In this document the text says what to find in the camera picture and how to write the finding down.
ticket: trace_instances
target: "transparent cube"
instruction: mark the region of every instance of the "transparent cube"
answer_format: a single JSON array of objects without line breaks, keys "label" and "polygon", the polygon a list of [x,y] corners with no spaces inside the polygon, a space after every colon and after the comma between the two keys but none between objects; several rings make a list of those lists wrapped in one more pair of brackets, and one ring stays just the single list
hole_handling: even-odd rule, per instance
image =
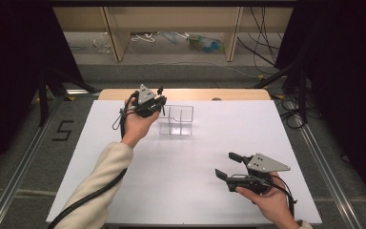
[{"label": "transparent cube", "polygon": [[165,106],[165,114],[160,113],[157,122],[161,135],[191,135],[193,124],[192,106]]}]

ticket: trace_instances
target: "finger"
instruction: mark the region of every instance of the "finger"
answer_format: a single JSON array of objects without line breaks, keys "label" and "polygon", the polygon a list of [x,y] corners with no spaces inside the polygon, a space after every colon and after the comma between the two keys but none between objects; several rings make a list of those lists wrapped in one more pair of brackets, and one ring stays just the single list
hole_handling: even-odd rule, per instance
[{"label": "finger", "polygon": [[280,179],[280,176],[278,175],[278,172],[270,172],[270,176],[272,177],[274,184],[280,186],[281,188],[285,187],[283,181]]},{"label": "finger", "polygon": [[155,122],[159,118],[159,112],[153,113],[151,116],[146,117],[150,122]]},{"label": "finger", "polygon": [[235,190],[238,192],[238,194],[242,195],[245,198],[248,198],[255,204],[257,204],[260,199],[260,196],[258,194],[254,193],[252,190],[249,190],[247,188],[236,187]]}]

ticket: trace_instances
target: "knit sleeve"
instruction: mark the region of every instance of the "knit sleeve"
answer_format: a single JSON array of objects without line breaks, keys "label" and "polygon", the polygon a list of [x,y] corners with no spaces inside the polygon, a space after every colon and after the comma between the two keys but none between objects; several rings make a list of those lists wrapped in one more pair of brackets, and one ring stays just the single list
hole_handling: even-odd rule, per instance
[{"label": "knit sleeve", "polygon": [[[81,198],[103,188],[132,162],[132,148],[124,143],[112,142],[101,153],[91,174],[75,189],[64,209]],[[121,181],[101,196],[72,211],[55,228],[100,228],[106,220],[108,207]]]}]

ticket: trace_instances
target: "white tabletop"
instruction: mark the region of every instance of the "white tabletop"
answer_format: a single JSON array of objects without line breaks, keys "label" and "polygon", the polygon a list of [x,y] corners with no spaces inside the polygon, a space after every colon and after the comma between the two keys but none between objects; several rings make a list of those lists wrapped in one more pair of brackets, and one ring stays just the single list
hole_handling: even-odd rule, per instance
[{"label": "white tabletop", "polygon": [[[61,211],[91,171],[101,151],[120,140],[112,129],[124,101],[95,101],[47,221]],[[192,135],[160,135],[154,123],[134,149],[134,159],[116,194],[107,223],[146,226],[243,226],[270,223],[258,208],[231,193],[214,169],[247,174],[228,158],[261,153],[291,167],[280,176],[290,186],[295,218],[321,223],[273,101],[168,101],[193,106]]]}]

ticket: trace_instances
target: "gray floor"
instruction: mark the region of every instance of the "gray floor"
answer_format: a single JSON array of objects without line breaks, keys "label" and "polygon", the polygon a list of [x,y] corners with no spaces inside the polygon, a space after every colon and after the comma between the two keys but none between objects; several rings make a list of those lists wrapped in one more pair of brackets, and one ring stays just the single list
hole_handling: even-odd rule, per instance
[{"label": "gray floor", "polygon": [[[98,53],[93,40],[98,33],[66,33],[73,50],[75,60],[83,74],[85,82],[98,89],[132,88],[144,83],[149,87],[162,84],[165,88],[249,88],[258,82],[258,77],[274,73],[276,70],[265,61],[256,58],[238,43],[233,62],[226,62],[223,52],[204,53],[189,46],[181,36],[176,36],[178,43],[173,44],[161,34],[153,35],[154,42],[142,40],[130,42],[122,62],[114,62],[110,53]],[[208,36],[220,39],[217,33]],[[240,38],[246,45],[254,48],[255,42],[244,33]],[[269,34],[272,46],[279,47],[277,34]],[[271,56],[267,49],[258,51],[268,59]],[[280,87],[285,78],[269,85],[266,90],[270,95],[281,95]],[[65,84],[68,89],[78,89],[72,84]],[[43,134],[41,144],[36,147],[24,178],[21,180],[14,199],[4,212],[0,228],[46,228],[45,219],[55,198],[56,192],[71,159],[73,149],[83,129],[90,107],[97,96],[76,96],[70,99],[55,98],[50,101],[53,116],[50,125]],[[287,101],[277,99],[277,109],[282,114],[291,106]],[[314,99],[308,96],[308,106],[314,107]],[[341,149],[331,135],[324,118],[319,116],[318,109],[308,111],[308,124],[303,130],[310,130],[320,152],[327,160],[340,191],[351,204],[360,228],[366,228],[366,187],[353,166],[340,158]],[[24,120],[18,135],[11,147],[0,157],[0,197],[7,187],[23,155],[28,151],[34,135],[39,131],[39,104],[37,97],[30,104],[30,113]],[[59,126],[71,131],[59,133]],[[315,161],[311,146],[307,143],[305,133],[290,128],[286,121],[283,125],[293,145],[296,158],[306,178],[315,204],[322,216],[323,223],[315,228],[351,228],[342,211],[336,205],[336,198],[327,186],[325,176],[321,174]],[[116,228],[105,225],[104,228]]]}]

